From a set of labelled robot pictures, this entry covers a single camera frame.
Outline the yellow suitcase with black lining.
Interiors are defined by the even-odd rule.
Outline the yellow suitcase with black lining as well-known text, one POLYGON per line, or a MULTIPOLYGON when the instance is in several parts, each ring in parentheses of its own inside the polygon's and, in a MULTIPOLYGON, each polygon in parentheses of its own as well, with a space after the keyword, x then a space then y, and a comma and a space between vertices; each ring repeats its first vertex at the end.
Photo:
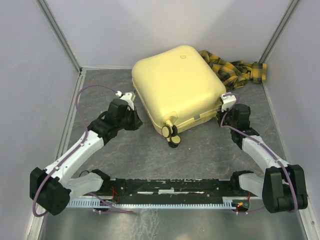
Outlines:
POLYGON ((155 130, 171 148, 179 133, 217 115, 226 87, 198 51, 181 45, 136 62, 132 84, 155 130))

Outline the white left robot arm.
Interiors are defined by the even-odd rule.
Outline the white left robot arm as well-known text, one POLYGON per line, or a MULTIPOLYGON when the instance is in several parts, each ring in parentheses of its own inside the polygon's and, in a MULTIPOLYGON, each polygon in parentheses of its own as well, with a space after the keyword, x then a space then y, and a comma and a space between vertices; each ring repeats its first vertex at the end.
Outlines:
POLYGON ((74 173, 95 152, 104 147, 119 131, 135 131, 140 120, 134 101, 128 95, 115 98, 85 129, 80 139, 59 159, 44 169, 30 173, 29 196, 33 205, 40 205, 53 216, 60 214, 70 201, 91 192, 106 195, 111 189, 110 177, 95 169, 83 177, 74 173))

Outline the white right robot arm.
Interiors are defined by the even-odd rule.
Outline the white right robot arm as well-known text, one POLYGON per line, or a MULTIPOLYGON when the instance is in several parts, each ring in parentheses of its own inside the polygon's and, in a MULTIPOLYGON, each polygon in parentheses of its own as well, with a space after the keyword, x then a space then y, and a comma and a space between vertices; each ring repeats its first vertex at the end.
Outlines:
POLYGON ((290 164, 277 155, 251 127, 251 109, 245 104, 222 108, 217 114, 220 127, 230 130, 232 141, 248 154, 264 173, 234 173, 229 183, 236 196, 248 191, 261 198, 269 213, 296 212, 308 207, 305 173, 298 164, 290 164))

